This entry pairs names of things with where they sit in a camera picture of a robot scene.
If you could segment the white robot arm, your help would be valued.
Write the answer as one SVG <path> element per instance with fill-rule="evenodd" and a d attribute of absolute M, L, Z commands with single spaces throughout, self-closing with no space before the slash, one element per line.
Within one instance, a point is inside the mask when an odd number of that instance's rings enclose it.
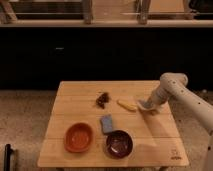
<path fill-rule="evenodd" d="M 203 171 L 213 171 L 213 106 L 186 88 L 188 78 L 183 73 L 164 73 L 159 86 L 145 102 L 145 108 L 156 109 L 171 96 L 188 107 L 210 135 Z"/>

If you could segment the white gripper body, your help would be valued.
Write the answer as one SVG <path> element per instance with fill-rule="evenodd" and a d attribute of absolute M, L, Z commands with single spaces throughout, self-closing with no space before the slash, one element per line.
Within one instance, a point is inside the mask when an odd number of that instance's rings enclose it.
<path fill-rule="evenodd" d="M 146 108 L 148 110 L 156 110 L 161 105 L 165 104 L 171 96 L 168 87 L 159 85 L 151 92 L 150 97 L 146 101 Z"/>

